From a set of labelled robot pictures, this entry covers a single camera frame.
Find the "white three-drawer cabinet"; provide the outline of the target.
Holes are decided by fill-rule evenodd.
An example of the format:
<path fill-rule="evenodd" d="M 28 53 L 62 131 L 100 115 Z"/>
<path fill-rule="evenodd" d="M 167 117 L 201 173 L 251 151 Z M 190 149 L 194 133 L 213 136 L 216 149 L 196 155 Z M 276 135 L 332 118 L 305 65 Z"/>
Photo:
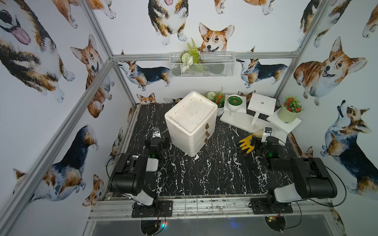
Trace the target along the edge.
<path fill-rule="evenodd" d="M 188 156 L 196 156 L 215 131 L 217 111 L 214 102 L 190 92 L 164 115 L 172 144 Z"/>

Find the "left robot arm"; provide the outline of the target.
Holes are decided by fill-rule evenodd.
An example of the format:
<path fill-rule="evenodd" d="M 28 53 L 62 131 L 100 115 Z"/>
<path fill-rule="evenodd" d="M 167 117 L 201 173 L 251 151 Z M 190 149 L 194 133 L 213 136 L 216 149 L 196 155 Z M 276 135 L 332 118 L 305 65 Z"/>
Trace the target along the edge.
<path fill-rule="evenodd" d="M 146 140 L 145 154 L 120 153 L 119 160 L 111 174 L 108 175 L 108 190 L 127 196 L 141 207 L 157 207 L 158 200 L 153 193 L 145 191 L 147 173 L 158 170 L 161 152 L 168 147 L 170 139 L 153 136 Z"/>

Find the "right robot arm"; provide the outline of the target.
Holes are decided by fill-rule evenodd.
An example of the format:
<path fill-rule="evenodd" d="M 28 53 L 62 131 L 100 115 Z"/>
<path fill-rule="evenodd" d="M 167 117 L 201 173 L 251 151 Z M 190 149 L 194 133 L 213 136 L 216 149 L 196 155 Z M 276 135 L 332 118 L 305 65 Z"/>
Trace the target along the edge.
<path fill-rule="evenodd" d="M 291 184 L 268 191 L 268 203 L 288 204 L 312 198 L 329 199 L 337 196 L 337 187 L 319 158 L 281 157 L 283 147 L 280 140 L 272 136 L 267 137 L 265 142 L 257 138 L 253 144 L 257 146 L 257 153 L 265 158 L 268 170 L 292 174 Z"/>

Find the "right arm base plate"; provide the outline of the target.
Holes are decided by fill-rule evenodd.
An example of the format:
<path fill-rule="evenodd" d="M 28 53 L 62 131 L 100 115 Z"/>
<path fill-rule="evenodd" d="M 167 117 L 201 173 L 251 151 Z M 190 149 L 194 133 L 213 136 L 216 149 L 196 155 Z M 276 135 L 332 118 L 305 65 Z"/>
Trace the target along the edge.
<path fill-rule="evenodd" d="M 256 215 L 293 213 L 290 203 L 279 203 L 266 198 L 251 198 L 248 207 Z"/>

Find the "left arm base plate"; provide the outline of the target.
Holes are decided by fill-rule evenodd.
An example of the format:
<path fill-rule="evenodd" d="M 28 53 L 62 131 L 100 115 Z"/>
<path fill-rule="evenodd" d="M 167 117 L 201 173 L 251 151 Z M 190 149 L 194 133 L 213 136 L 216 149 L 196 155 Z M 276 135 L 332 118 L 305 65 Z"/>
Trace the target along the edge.
<path fill-rule="evenodd" d="M 173 201 L 154 201 L 151 206 L 143 206 L 134 203 L 132 206 L 132 218 L 147 218 L 165 216 L 171 217 L 173 211 Z"/>

